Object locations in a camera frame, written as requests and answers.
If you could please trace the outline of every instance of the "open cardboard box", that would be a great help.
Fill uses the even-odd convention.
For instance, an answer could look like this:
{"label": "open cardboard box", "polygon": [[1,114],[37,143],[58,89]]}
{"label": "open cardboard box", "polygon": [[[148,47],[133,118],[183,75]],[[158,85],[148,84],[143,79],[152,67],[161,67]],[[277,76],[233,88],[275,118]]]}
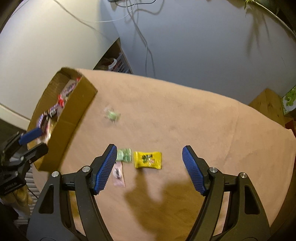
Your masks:
{"label": "open cardboard box", "polygon": [[[28,131],[36,127],[37,120],[44,111],[57,103],[57,96],[68,81],[79,76],[81,76],[79,72],[70,68],[62,68],[55,74],[34,110]],[[92,83],[82,75],[80,82],[71,93],[51,133],[47,143],[48,153],[34,162],[37,170],[47,172],[58,170],[71,136],[97,92]],[[30,149],[35,145],[37,145],[37,140],[28,143],[28,148]]]}

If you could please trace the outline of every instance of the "beige tablecloth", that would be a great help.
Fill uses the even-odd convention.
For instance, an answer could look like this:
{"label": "beige tablecloth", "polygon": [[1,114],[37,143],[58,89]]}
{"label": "beige tablecloth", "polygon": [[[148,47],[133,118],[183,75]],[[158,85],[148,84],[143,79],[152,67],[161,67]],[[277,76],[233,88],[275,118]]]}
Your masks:
{"label": "beige tablecloth", "polygon": [[[163,155],[161,170],[138,170],[124,163],[126,188],[114,187],[110,177],[96,196],[114,240],[186,239],[204,198],[195,191],[182,162],[185,145],[223,173],[246,172],[272,224],[292,176],[296,139],[291,130],[214,93],[129,74],[81,72],[98,94],[77,128],[61,172],[76,172],[90,164],[109,143]],[[108,105],[121,113],[117,123],[104,117]],[[41,174],[34,178],[42,188]],[[83,232],[77,207],[72,208],[76,227]],[[221,219],[217,229],[222,225]]]}

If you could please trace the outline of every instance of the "silver screw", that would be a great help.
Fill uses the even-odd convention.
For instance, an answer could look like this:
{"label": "silver screw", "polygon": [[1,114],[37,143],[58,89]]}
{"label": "silver screw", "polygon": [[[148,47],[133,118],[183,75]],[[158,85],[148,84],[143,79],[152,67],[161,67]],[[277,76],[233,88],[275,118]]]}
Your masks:
{"label": "silver screw", "polygon": [[241,176],[242,178],[247,178],[247,177],[248,177],[248,175],[247,175],[246,173],[244,173],[244,172],[241,172],[241,173],[240,173],[240,176]]}
{"label": "silver screw", "polygon": [[59,175],[59,172],[58,171],[54,171],[53,173],[52,173],[52,176],[53,177],[57,177]]}
{"label": "silver screw", "polygon": [[90,168],[89,166],[84,166],[84,167],[82,168],[82,171],[83,171],[83,172],[89,172],[90,169],[91,169],[91,168]]}
{"label": "silver screw", "polygon": [[216,173],[217,171],[218,171],[217,168],[215,168],[215,167],[210,167],[210,172],[212,172],[212,173]]}

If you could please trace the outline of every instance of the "wall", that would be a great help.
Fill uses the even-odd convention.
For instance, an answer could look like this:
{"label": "wall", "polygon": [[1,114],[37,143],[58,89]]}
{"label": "wall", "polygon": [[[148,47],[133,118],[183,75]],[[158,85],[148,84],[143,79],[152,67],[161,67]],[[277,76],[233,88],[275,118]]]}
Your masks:
{"label": "wall", "polygon": [[[113,19],[127,14],[104,3]],[[262,9],[243,6],[243,0],[156,0],[135,7],[154,61],[155,75],[148,55],[148,76],[245,104],[265,88],[283,96],[296,84],[296,43]],[[145,75],[146,48],[133,22],[126,17],[115,26],[133,72]]]}
{"label": "wall", "polygon": [[[100,0],[59,1],[79,18],[111,20]],[[25,129],[61,67],[93,69],[117,38],[113,23],[87,25],[52,0],[28,1],[0,34],[0,118]]]}

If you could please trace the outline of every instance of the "yellow candy packet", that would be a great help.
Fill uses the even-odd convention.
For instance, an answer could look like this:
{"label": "yellow candy packet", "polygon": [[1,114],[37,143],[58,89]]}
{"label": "yellow candy packet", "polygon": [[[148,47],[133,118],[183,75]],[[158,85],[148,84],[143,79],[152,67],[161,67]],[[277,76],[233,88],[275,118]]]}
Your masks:
{"label": "yellow candy packet", "polygon": [[135,168],[150,167],[161,169],[161,152],[133,152]]}

